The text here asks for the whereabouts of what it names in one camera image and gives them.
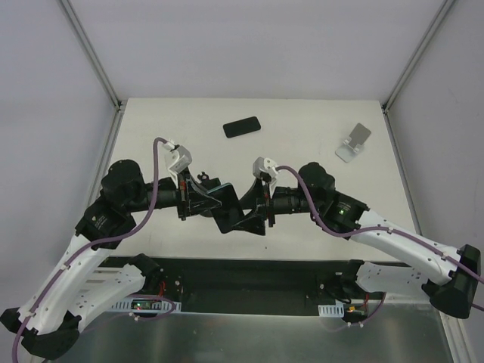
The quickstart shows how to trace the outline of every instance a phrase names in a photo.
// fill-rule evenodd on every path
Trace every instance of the purple cable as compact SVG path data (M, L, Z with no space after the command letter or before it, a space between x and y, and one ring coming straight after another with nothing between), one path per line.
M373 317L381 310L381 307L383 306L383 303L385 302L385 298L386 298L386 293L383 294L380 302L378 303L378 306L375 308L375 310L363 321L361 321L360 323L351 323L351 324L347 324L347 325L342 325L341 327L337 327L336 329L328 329L327 327L325 327L323 325L323 328L329 332L329 333L336 333L338 331L342 331L342 330L345 330L346 328L348 327L355 327L355 326L361 326L360 324L367 324L371 319L373 319Z
M316 219L316 223L319 225L319 227L323 228L323 231L330 234L331 236L345 238L345 237L351 237L351 236L354 236L356 234L365 233L365 232L369 232L369 231L385 231L385 232L388 232L387 227L378 227L378 226L364 227L364 228L360 228L360 229L357 229L355 231L346 232L346 233L337 233L337 232L331 231L325 225L325 223L322 221L322 219L320 218L318 210L316 209L315 203L312 200L311 194L309 193L309 189L306 186L306 183L304 182L301 175L299 175L299 173L296 170L294 170L293 168L291 168L290 166L279 166L279 167L276 168L276 170L287 170L288 172L290 172L292 175L294 175L296 177L299 185L302 188L302 191L304 192L304 195L306 196L306 199L307 199L308 204L309 204L309 209L311 210L311 214ZM399 235L401 235L401 236L403 236L403 237L405 237L409 240L414 241L416 244L420 244L422 247L425 247L428 250L430 250L430 251L434 252L435 254L439 255L440 257L447 259L449 262L453 263L458 268L460 268L461 270L468 273L472 278L475 278L476 280L478 280L478 282L480 282L481 284L484 284L484 278L480 277L477 273L475 273L470 268L463 265L462 263L460 263L456 259L454 259L450 256L444 256L444 253L442 251L440 251L439 249L435 248L434 246L432 246L430 244L427 244L426 242L423 242L420 238L417 238L417 237L415 237L412 234L409 234L407 232L399 231L398 229L393 229L392 233L399 234ZM473 307L484 312L484 308L482 306L478 306L477 304L473 304Z
M151 300L158 300L160 302L164 301L164 302L167 302L170 304L170 310L168 312L164 312L163 314L158 314L157 316L153 317L153 318L143 318L141 316L138 317L138 320L139 321L153 321L153 320L160 320L160 319L163 319L165 318L167 315L171 314L172 312L174 312L176 310L176 304L170 300L170 299L166 299L162 296L151 296L151 295L130 295L130 297L134 297L134 298L137 298L137 299L151 299ZM102 327L105 327L106 325L108 325L110 322L118 319L118 318L121 318L123 316L130 316L129 313L126 314L126 313L122 313L122 314L116 314L114 316L112 316L111 318L103 321L101 324L99 325L96 325L95 327L91 327L89 329L85 329L82 333L83 334L86 334L86 333L90 333L92 332L93 330L97 330L97 329L101 329Z
M152 195L156 196L158 193L158 174L159 174L159 166L158 166L158 143L163 142L166 144L168 142L164 138L155 138L153 141L153 193ZM115 237L106 237L106 238L100 238L99 240L93 240L91 243L86 244L79 248L73 255L64 263L65 266L68 268L70 267L70 264L84 251L88 250L89 248L93 246L97 246L98 244L108 244L110 242L117 242L118 240L124 240L125 238L131 237L133 234L137 233L140 229L142 229L150 219L151 215L153 214L155 204L157 202L157 199L151 198L150 201L150 206L148 207L148 211L146 213L146 216L143 218L143 220L140 222L139 225L134 227L131 231L121 234L120 236L115 236ZM30 308L29 312L34 314L37 308L39 307L40 303L43 301L45 296L47 295L48 291L54 286L56 281L59 279L59 277L62 275L62 273L65 270L59 270L57 273L54 275L54 277L47 283L45 286L44 290L40 293L39 297L37 300L33 303L32 308ZM13 363L18 363L18 346L20 343L20 338L22 337L22 333L25 330L25 327L30 321L30 316L25 318L25 320L22 322L17 335L15 336L14 339L14 345L12 346L12 362Z

